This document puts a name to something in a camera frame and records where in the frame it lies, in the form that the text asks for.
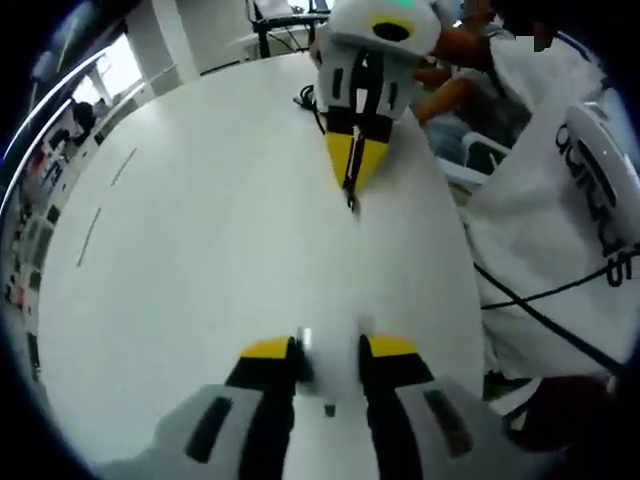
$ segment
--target person's arm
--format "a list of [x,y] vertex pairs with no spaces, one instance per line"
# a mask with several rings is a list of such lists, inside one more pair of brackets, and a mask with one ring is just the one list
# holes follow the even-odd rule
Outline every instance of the person's arm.
[[482,72],[493,66],[489,39],[460,28],[443,28],[432,52],[440,60],[460,67],[475,68]]
[[473,92],[474,85],[467,78],[451,78],[435,93],[413,107],[413,113],[420,126],[433,117],[447,113],[461,105]]
[[413,79],[427,87],[438,88],[451,78],[451,73],[442,68],[418,68],[413,71]]

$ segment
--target round table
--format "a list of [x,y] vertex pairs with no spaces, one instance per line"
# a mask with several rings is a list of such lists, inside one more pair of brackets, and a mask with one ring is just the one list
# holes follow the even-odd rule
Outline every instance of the round table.
[[89,462],[143,450],[243,347],[299,326],[338,407],[325,419],[296,397],[285,478],[377,475],[353,396],[363,317],[481,394],[471,256],[423,132],[409,112],[398,122],[356,219],[292,102],[314,78],[304,55],[206,76],[123,120],[80,177],[44,267],[39,342],[57,423]]

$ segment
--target white tabletop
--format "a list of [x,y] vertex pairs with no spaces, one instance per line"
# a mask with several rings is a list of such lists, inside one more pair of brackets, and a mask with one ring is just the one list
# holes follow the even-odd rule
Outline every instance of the white tabletop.
[[471,256],[423,132],[399,122],[356,221],[292,102],[314,77],[290,55],[178,88],[118,125],[80,177],[44,267],[39,336],[52,409],[88,460],[139,452],[243,347],[306,326],[337,418],[296,399],[285,477],[374,478],[353,381],[363,315],[480,394]]

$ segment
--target white table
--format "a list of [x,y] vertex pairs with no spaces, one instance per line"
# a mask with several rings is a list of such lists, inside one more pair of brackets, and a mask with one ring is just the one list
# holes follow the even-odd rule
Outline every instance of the white table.
[[403,117],[356,221],[292,102],[314,77],[290,55],[178,88],[118,125],[76,184],[44,267],[40,352],[57,420],[88,460],[142,450],[244,346],[306,326],[339,403],[326,420],[317,399],[296,399],[285,477],[375,478],[354,382],[361,315],[480,394],[471,257],[424,134]]

